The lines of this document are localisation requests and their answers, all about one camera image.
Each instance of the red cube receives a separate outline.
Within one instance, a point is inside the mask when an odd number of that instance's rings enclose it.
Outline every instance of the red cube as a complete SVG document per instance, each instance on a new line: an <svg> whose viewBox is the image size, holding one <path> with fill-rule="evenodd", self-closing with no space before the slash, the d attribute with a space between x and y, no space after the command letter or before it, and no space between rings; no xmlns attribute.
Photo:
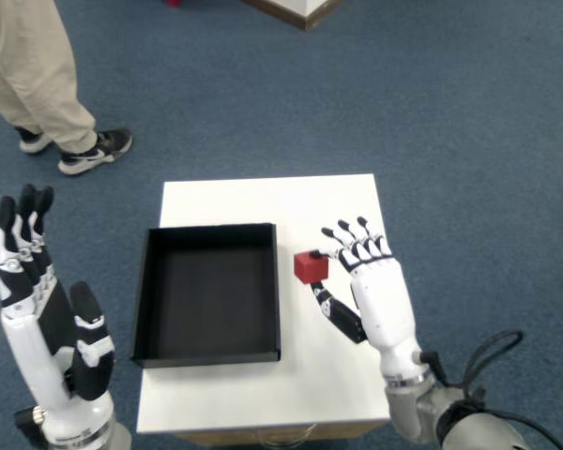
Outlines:
<svg viewBox="0 0 563 450"><path fill-rule="evenodd" d="M327 278L327 257L314 258L309 251L294 255L294 275L304 284L315 283Z"/></svg>

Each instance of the black box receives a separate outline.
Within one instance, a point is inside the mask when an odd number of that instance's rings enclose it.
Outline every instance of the black box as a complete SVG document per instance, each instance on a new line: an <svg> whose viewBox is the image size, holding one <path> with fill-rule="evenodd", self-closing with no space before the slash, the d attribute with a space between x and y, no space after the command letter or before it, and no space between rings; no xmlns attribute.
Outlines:
<svg viewBox="0 0 563 450"><path fill-rule="evenodd" d="M149 230L140 280L143 368L280 360L275 225Z"/></svg>

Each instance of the black sneaker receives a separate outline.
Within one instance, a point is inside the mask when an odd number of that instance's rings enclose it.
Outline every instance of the black sneaker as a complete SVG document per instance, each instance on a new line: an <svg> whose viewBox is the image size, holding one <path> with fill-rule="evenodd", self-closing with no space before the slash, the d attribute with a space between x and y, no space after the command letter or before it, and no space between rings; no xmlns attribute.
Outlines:
<svg viewBox="0 0 563 450"><path fill-rule="evenodd" d="M103 162L113 162L131 147L133 138L125 128L98 133L96 145L80 154L62 153L58 169L66 175L79 175L94 169Z"/></svg>
<svg viewBox="0 0 563 450"><path fill-rule="evenodd" d="M34 134L25 128L15 127L21 136L19 148L29 155L35 155L52 143L52 138L46 133Z"/></svg>

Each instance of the cable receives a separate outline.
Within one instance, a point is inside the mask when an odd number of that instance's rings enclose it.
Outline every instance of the cable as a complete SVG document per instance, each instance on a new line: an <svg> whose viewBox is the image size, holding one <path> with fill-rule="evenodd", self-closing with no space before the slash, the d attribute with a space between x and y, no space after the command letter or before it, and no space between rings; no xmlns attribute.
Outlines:
<svg viewBox="0 0 563 450"><path fill-rule="evenodd" d="M486 356L481 362L478 363L479 359L490 349L496 342L514 336L515 339L510 342L509 344L501 347L494 353ZM471 383L478 377L478 375L487 368L490 363L492 363L495 359L499 358L503 354L509 352L516 346L518 346L521 341L524 339L524 332L521 330L508 330L498 333L494 336L489 337L483 344L481 344L477 350L469 358L467 361L467 365L465 367L465 372L463 376L463 381L461 383L461 387L464 390L465 398L470 397L469 387Z"/></svg>
<svg viewBox="0 0 563 450"><path fill-rule="evenodd" d="M480 360L480 358L488 351L488 349L494 346L496 342L511 337L514 337L512 342L508 343L507 345L504 345L503 347L499 348L495 352L491 353L489 356L486 356L485 358ZM512 412L502 412L502 411L487 409L484 403L485 390L483 388L479 387L474 391L473 394L470 393L471 383L478 377L478 375L485 368L487 368L490 365L490 363L492 363L496 358L499 358L503 354L509 352L510 350L518 346L523 339L524 339L524 332L521 330L503 331L501 333L489 337L471 355L469 361L467 361L467 365L465 366L463 381L460 384L456 384L456 385L463 388L465 400L470 401L471 404L474 407L478 408L480 411L493 414L496 417L500 417L501 419L511 420L527 425L528 427L535 429L538 433L543 435L556 448L558 448L559 450L563 450L563 443L560 442L548 429L534 422L533 420L518 414L514 414Z"/></svg>
<svg viewBox="0 0 563 450"><path fill-rule="evenodd" d="M500 417L501 419L513 420L515 422L520 422L524 425L527 425L530 428L534 428L538 433L540 433L542 436L548 439L556 448L558 448L559 450L563 450L563 443L560 442L559 439L557 439L553 435L553 433L551 433L548 429L546 429L539 423L534 422L533 420L528 419L527 417L523 417L522 415L518 415L518 414L513 414L512 412L502 412L497 410L486 410L486 412L493 414L496 417Z"/></svg>

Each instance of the khaki pants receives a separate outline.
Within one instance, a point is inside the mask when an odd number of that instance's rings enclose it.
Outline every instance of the khaki pants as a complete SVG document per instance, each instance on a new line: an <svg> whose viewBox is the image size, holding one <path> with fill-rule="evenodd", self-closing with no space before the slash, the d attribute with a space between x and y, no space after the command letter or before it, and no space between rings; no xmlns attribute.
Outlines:
<svg viewBox="0 0 563 450"><path fill-rule="evenodd" d="M96 143L54 0L0 0L0 114L15 127L45 132L66 152Z"/></svg>

